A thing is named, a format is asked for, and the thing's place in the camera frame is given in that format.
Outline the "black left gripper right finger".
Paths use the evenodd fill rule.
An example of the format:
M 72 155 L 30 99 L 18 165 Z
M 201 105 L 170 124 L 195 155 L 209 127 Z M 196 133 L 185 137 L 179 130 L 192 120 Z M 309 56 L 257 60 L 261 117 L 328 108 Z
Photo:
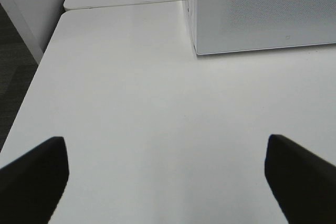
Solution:
M 335 223 L 335 166 L 291 139 L 273 134 L 266 181 L 288 223 Z

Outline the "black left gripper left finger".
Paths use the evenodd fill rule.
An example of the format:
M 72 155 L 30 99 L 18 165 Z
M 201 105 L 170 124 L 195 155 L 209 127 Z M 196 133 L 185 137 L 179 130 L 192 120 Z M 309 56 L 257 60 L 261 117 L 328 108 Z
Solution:
M 66 143 L 60 136 L 1 168 L 1 223 L 48 223 L 68 178 Z

